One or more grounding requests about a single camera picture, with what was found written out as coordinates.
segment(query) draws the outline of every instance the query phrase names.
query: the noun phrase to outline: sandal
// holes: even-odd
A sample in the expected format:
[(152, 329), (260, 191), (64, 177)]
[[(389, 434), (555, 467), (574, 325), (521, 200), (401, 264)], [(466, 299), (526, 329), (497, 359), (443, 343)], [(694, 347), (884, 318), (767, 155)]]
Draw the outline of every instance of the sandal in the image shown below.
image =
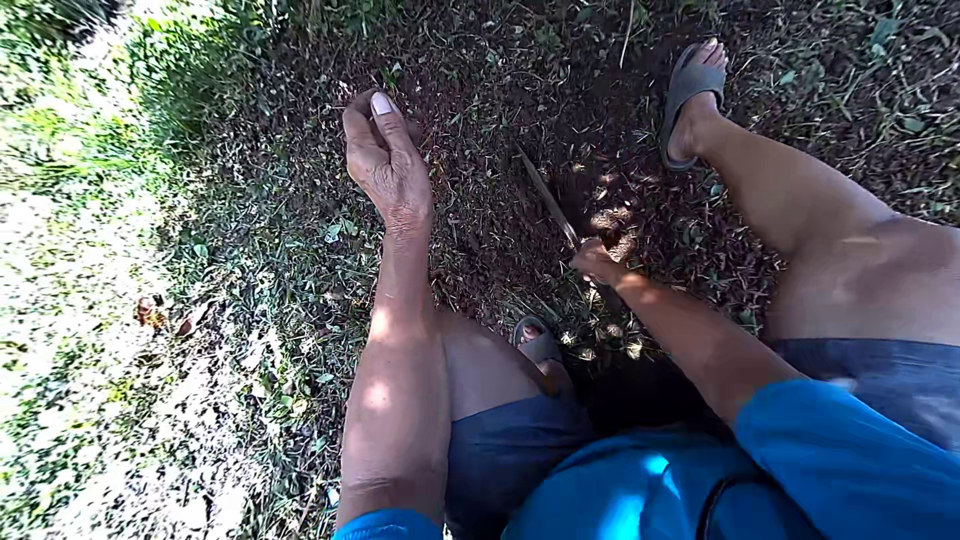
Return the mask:
[(686, 100), (707, 90), (717, 96), (717, 109), (723, 106), (723, 84), (727, 79), (727, 71), (723, 66), (689, 63), (692, 55), (703, 43), (694, 43), (680, 54), (677, 63), (670, 75), (670, 89), (666, 92), (666, 115), (663, 118), (663, 130), (660, 132), (660, 158), (663, 165), (675, 172), (685, 171), (697, 162), (696, 158), (687, 161), (674, 161), (666, 153), (670, 143), (673, 127), (680, 115), (680, 108)]
[[(523, 328), (528, 326), (539, 330), (540, 335), (524, 343), (522, 342)], [(549, 359), (558, 362), (564, 361), (564, 356), (560, 353), (560, 348), (557, 347), (557, 341), (553, 338), (553, 333), (537, 315), (527, 315), (520, 319), (520, 322), (514, 326), (514, 334), (510, 342), (535, 364)]]

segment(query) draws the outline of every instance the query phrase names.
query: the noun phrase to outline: machete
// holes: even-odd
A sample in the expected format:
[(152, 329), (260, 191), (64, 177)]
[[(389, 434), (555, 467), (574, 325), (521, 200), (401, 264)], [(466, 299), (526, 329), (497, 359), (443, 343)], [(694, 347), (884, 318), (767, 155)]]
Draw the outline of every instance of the machete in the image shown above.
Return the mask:
[[(573, 248), (574, 251), (580, 249), (580, 245), (583, 243), (583, 240), (573, 230), (573, 226), (570, 225), (569, 220), (566, 219), (564, 211), (560, 208), (560, 205), (557, 204), (557, 199), (554, 198), (553, 193), (550, 191), (550, 188), (547, 186), (546, 182), (543, 181), (543, 177), (540, 176), (540, 171), (537, 170), (537, 167), (534, 166), (533, 162), (530, 161), (530, 158), (527, 158), (523, 149), (519, 145), (516, 146), (516, 150), (519, 152), (520, 159), (523, 161), (523, 167), (527, 169), (527, 176), (530, 177), (530, 180), (534, 183), (534, 186), (537, 188), (537, 191), (540, 193), (540, 197), (543, 199), (543, 202), (546, 204), (546, 208), (550, 210), (550, 215), (553, 216), (553, 220), (557, 222), (557, 225), (560, 225), (560, 229), (564, 232), (569, 245)], [(606, 283), (598, 282), (597, 280), (591, 281), (594, 287), (597, 289), (597, 294), (600, 295), (600, 298), (603, 299), (604, 303), (607, 305), (607, 309), (610, 311), (623, 311), (623, 299), (616, 294), (616, 291), (613, 290), (613, 287), (609, 286)]]

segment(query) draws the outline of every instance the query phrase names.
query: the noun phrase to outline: thigh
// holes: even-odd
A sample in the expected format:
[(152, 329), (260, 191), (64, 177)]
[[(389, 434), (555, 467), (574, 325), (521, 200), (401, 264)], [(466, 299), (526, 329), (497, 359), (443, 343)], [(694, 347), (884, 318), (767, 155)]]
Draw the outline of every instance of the thigh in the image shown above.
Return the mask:
[(767, 334), (804, 374), (960, 452), (960, 232), (900, 218), (790, 262)]
[(543, 373), (506, 339), (453, 313), (441, 324), (454, 420), (447, 525), (458, 540), (498, 538), (550, 470), (596, 437), (572, 392), (548, 397)]
[(960, 231), (901, 217), (790, 260), (767, 338), (960, 346)]
[(502, 336), (452, 312), (440, 324), (454, 422), (541, 394), (540, 370)]

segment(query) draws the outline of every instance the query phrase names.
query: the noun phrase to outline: blue shirt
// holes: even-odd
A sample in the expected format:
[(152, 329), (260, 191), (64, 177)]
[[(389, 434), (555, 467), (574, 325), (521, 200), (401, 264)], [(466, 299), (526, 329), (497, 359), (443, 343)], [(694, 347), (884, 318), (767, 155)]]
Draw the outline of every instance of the blue shirt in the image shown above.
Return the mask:
[[(960, 460), (823, 382), (756, 392), (736, 442), (635, 430), (571, 455), (503, 532), (531, 538), (948, 538), (960, 531)], [(408, 509), (377, 510), (337, 540), (430, 538)]]

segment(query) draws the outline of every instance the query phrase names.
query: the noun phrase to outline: dark blue shorts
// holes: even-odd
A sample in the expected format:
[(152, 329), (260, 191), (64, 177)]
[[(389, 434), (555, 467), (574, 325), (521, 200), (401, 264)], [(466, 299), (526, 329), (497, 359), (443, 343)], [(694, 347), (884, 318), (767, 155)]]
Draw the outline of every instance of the dark blue shorts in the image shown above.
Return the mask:
[[(960, 453), (960, 347), (890, 339), (791, 339), (773, 347), (807, 376), (846, 386), (920, 437)], [(572, 397), (538, 396), (453, 423), (446, 521), (458, 540), (500, 536), (565, 457), (596, 439)]]

